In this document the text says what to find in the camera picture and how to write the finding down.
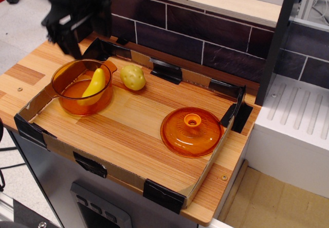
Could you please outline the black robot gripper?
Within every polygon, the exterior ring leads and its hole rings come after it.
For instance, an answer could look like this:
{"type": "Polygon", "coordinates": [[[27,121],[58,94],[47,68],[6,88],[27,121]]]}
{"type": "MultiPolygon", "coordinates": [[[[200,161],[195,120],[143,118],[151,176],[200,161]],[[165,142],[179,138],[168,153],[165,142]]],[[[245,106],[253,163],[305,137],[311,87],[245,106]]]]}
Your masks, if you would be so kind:
{"type": "Polygon", "coordinates": [[[64,54],[81,59],[75,29],[90,21],[92,30],[105,37],[112,35],[111,0],[49,0],[51,10],[42,21],[48,38],[64,54]]]}

